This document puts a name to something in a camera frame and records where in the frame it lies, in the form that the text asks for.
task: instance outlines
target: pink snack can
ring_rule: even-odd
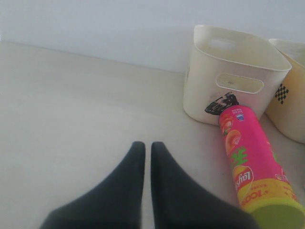
[[[241,208],[262,229],[302,229],[303,207],[251,108],[225,109],[219,118]]]

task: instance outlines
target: white plastic basket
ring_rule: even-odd
[[[260,118],[290,69],[287,59],[265,39],[197,25],[185,77],[184,110],[197,121],[218,125],[221,110],[238,101]]]
[[[270,102],[266,113],[285,136],[305,143],[305,43],[270,39],[292,69]]]

